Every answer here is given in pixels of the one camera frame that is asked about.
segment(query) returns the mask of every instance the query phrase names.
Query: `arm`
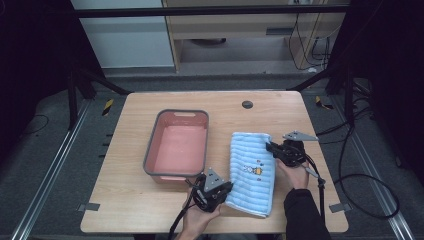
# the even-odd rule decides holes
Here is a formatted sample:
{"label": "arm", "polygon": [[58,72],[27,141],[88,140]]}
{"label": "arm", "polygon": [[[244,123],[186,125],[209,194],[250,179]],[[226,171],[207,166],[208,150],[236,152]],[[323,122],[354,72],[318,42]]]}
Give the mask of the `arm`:
{"label": "arm", "polygon": [[[191,188],[188,190],[188,196],[191,193]],[[208,226],[212,219],[220,215],[221,205],[215,209],[214,212],[204,212],[197,207],[193,200],[190,202],[190,207],[183,218],[183,230],[177,235],[175,240],[193,240],[197,239]]]}
{"label": "arm", "polygon": [[291,190],[284,201],[287,239],[331,239],[308,189]]}
{"label": "arm", "polygon": [[287,239],[331,239],[311,192],[307,189],[309,173],[303,167],[289,168],[279,159],[276,161],[278,168],[284,172],[286,182],[292,188],[284,201]]}

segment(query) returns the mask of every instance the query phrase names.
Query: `power cord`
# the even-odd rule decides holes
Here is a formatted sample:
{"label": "power cord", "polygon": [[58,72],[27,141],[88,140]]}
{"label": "power cord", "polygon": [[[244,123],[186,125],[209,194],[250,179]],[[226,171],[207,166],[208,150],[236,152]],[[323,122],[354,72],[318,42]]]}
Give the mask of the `power cord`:
{"label": "power cord", "polygon": [[33,131],[23,132],[23,134],[29,135],[29,134],[37,133],[37,132],[43,130],[49,124],[50,119],[46,115],[37,114],[37,115],[35,115],[35,117],[44,117],[46,119],[46,122],[44,123],[43,126],[39,127],[38,129],[33,130]]}
{"label": "power cord", "polygon": [[[365,99],[367,99],[367,98],[358,98],[358,99],[356,99],[354,102],[357,102],[357,101],[359,101],[359,100],[365,100]],[[355,113],[354,114],[354,116],[355,116],[355,120],[357,120],[357,119],[359,119],[360,117],[360,114],[362,114],[362,113],[364,113],[364,112],[366,112],[366,111],[370,111],[370,107],[366,107],[366,108],[364,108],[364,109],[362,109],[362,110],[360,110],[360,111],[358,111],[357,113]],[[336,131],[336,130],[338,130],[338,129],[340,129],[340,128],[342,128],[343,126],[345,126],[346,124],[348,124],[348,121],[345,121],[345,122],[343,122],[343,123],[341,123],[341,124],[339,124],[339,125],[336,125],[336,126],[334,126],[334,127],[331,127],[331,128],[329,128],[329,129],[327,129],[327,130],[324,130],[324,131],[322,131],[322,132],[320,132],[320,133],[317,133],[316,135],[317,136],[320,136],[320,135],[324,135],[324,134],[329,134],[329,133],[331,133],[331,132],[334,132],[334,131]],[[341,153],[340,153],[340,157],[339,157],[339,163],[338,163],[338,179],[337,180],[335,180],[334,181],[334,184],[340,184],[340,187],[341,187],[341,189],[342,189],[342,192],[343,192],[343,194],[346,196],[346,198],[349,200],[349,202],[350,203],[352,203],[352,205],[354,205],[357,209],[359,209],[360,211],[362,211],[363,213],[365,213],[365,214],[367,214],[367,215],[369,215],[369,216],[371,216],[371,217],[374,217],[374,218],[378,218],[378,219],[389,219],[389,218],[392,218],[392,217],[394,217],[394,216],[396,216],[398,213],[399,213],[399,211],[400,211],[400,202],[399,202],[399,198],[397,197],[397,195],[394,193],[394,191],[393,191],[393,189],[392,188],[390,188],[386,183],[384,183],[383,181],[381,181],[380,179],[378,179],[378,178],[375,178],[375,177],[373,177],[373,176],[370,176],[370,175],[367,175],[367,174],[362,174],[362,173],[354,173],[354,174],[347,174],[347,175],[345,175],[345,176],[342,176],[342,160],[343,160],[343,155],[344,155],[344,152],[345,152],[345,149],[346,149],[346,144],[347,144],[347,140],[349,139],[349,137],[352,135],[352,133],[353,133],[353,131],[354,131],[354,129],[355,129],[355,127],[354,127],[354,125],[351,125],[351,126],[349,126],[349,129],[348,129],[348,132],[347,132],[347,134],[346,134],[346,136],[345,136],[345,138],[343,139],[343,140],[340,140],[340,141],[334,141],[334,142],[328,142],[328,143],[320,143],[320,144],[329,144],[329,143],[336,143],[336,142],[343,142],[343,145],[342,145],[342,149],[341,149]],[[345,186],[343,185],[343,181],[344,180],[346,180],[346,179],[348,179],[348,178],[353,178],[353,177],[362,177],[362,178],[369,178],[369,179],[371,179],[371,180],[374,180],[374,181],[376,181],[376,182],[378,182],[379,184],[381,184],[382,186],[384,186],[389,192],[390,192],[390,194],[392,195],[392,197],[393,197],[393,199],[394,199],[394,201],[396,202],[396,208],[395,208],[395,210],[392,212],[392,213],[390,213],[389,215],[378,215],[378,214],[375,214],[375,213],[372,213],[372,212],[370,212],[370,211],[367,211],[367,210],[365,210],[363,207],[361,207],[359,204],[357,204],[353,199],[352,199],[352,197],[347,193],[347,191],[346,191],[346,189],[345,189]]]}
{"label": "power cord", "polygon": [[[348,134],[346,135],[345,141],[343,142],[342,151],[340,153],[340,158],[339,158],[339,167],[338,167],[339,179],[337,179],[336,181],[334,181],[334,184],[339,183],[340,184],[340,187],[341,187],[341,189],[342,189],[342,191],[344,193],[344,195],[349,200],[349,202],[352,203],[352,205],[354,205],[357,209],[359,209],[363,213],[365,213],[365,214],[367,214],[367,215],[369,215],[371,217],[378,218],[378,219],[389,219],[389,218],[392,218],[392,217],[396,216],[399,213],[400,202],[399,202],[399,198],[397,197],[397,195],[394,193],[394,191],[386,183],[384,183],[383,181],[381,181],[381,180],[379,180],[379,179],[377,179],[377,178],[375,178],[373,176],[367,175],[367,174],[359,174],[359,173],[357,173],[357,174],[348,174],[348,175],[342,176],[342,160],[343,160],[343,155],[344,155],[344,152],[345,152],[345,149],[346,149],[347,140],[348,140],[349,136],[351,135],[351,133],[354,131],[354,128],[355,128],[354,126],[350,126],[349,127]],[[366,177],[366,178],[372,179],[372,180],[380,183],[381,185],[383,185],[387,190],[389,190],[390,194],[392,195],[393,199],[396,202],[396,208],[395,208],[395,210],[391,214],[389,214],[389,215],[378,215],[378,214],[375,214],[375,213],[372,213],[370,211],[365,210],[363,207],[361,207],[359,204],[357,204],[355,201],[353,201],[352,197],[350,197],[350,195],[347,194],[347,191],[346,191],[346,189],[345,189],[345,187],[343,185],[343,180],[345,180],[347,178],[351,178],[351,177]]]}
{"label": "power cord", "polygon": [[324,188],[325,188],[324,185],[325,185],[325,180],[321,178],[321,175],[318,172],[318,168],[315,165],[314,160],[312,160],[312,158],[308,154],[305,154],[305,156],[306,156],[306,160],[308,161],[308,163],[314,169],[314,171],[316,173],[316,178],[318,179],[320,214],[321,214],[322,222],[325,224],[325,207],[324,207]]}
{"label": "power cord", "polygon": [[196,188],[192,188],[190,196],[187,199],[187,203],[184,206],[183,209],[181,209],[180,213],[178,214],[177,218],[174,221],[174,224],[172,224],[170,230],[169,230],[169,234],[168,234],[168,240],[172,240],[172,237],[174,236],[174,232],[175,229],[178,226],[178,223],[180,222],[180,220],[184,217],[184,215],[187,213],[187,210],[193,206],[196,206],[196,204],[192,204],[190,205],[191,199],[193,199],[193,192],[196,191]]}
{"label": "power cord", "polygon": [[[300,2],[298,0],[295,0],[294,3],[295,4],[300,4]],[[322,69],[325,69],[324,65],[327,65],[328,64],[328,61],[329,61],[329,58],[330,58],[330,37],[340,29],[341,25],[338,26],[335,30],[333,30],[329,35],[327,35],[324,38],[322,38],[322,39],[325,39],[326,46],[325,46],[324,53],[323,54],[319,54],[319,55],[323,56],[320,59],[316,59],[315,58],[315,55],[316,54],[314,53],[314,50],[315,50],[315,47],[317,45],[317,42],[320,41],[321,39],[320,38],[314,38],[313,39],[313,38],[308,38],[307,37],[307,39],[313,39],[314,40],[314,45],[312,46],[312,50],[311,50],[311,52],[312,52],[312,58],[314,58],[315,60],[321,61],[320,64],[312,63],[312,62],[309,61],[308,57],[306,56],[305,46],[303,45],[303,42],[301,41],[301,36],[300,36],[300,31],[299,31],[299,15],[300,15],[299,13],[296,14],[296,20],[295,20],[295,24],[293,26],[293,31],[292,31],[292,33],[290,34],[290,37],[289,37],[289,41],[288,41],[289,52],[290,52],[290,55],[291,55],[291,57],[292,57],[292,59],[294,61],[294,55],[293,55],[293,52],[291,50],[291,40],[292,40],[292,36],[293,36],[293,34],[295,33],[295,30],[296,30],[297,36],[299,37],[299,40],[300,40],[300,46],[302,48],[303,58],[311,66],[309,66],[307,68],[300,68],[300,67],[297,66],[296,62],[294,62],[294,65],[295,65],[295,67],[296,67],[297,70],[307,70],[307,69],[310,69],[312,67],[318,67],[318,66],[321,66]]]}
{"label": "power cord", "polygon": [[353,81],[353,86],[354,86],[354,92],[356,92],[356,93],[358,93],[362,96],[365,96],[365,97],[371,97],[370,90],[366,89],[361,84],[357,83],[356,81]]}

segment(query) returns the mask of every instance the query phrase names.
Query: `black sleeve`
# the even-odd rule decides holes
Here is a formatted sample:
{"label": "black sleeve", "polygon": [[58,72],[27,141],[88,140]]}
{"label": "black sleeve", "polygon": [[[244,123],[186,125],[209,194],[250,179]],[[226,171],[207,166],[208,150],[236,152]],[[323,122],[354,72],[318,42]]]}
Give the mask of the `black sleeve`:
{"label": "black sleeve", "polygon": [[292,189],[284,201],[287,240],[331,239],[312,194],[307,189]]}

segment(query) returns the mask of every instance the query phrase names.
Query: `human hand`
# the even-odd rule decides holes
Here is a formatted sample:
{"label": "human hand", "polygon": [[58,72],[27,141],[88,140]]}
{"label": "human hand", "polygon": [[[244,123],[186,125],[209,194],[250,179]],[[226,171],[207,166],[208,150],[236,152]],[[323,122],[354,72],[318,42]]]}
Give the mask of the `human hand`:
{"label": "human hand", "polygon": [[297,168],[287,167],[280,159],[275,159],[277,166],[284,172],[284,175],[289,181],[289,185],[294,189],[306,189],[308,188],[309,173],[305,167],[309,167],[308,162],[304,162]]}
{"label": "human hand", "polygon": [[[188,189],[187,200],[184,202],[183,207],[185,207],[187,204],[191,190],[192,188]],[[190,207],[184,215],[183,230],[178,234],[176,238],[178,240],[196,239],[203,233],[209,222],[221,214],[221,204],[219,204],[215,211],[211,213],[201,210],[198,206],[195,205],[193,199],[191,199],[189,206],[192,205],[194,206]]]}

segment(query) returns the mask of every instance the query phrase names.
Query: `white cabinet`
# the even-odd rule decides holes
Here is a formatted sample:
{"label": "white cabinet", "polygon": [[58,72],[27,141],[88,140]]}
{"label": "white cabinet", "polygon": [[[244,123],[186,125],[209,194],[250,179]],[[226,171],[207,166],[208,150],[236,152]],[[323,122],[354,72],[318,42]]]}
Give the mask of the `white cabinet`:
{"label": "white cabinet", "polygon": [[[160,0],[71,0],[75,9],[162,7]],[[164,17],[81,18],[104,70],[174,67]]]}

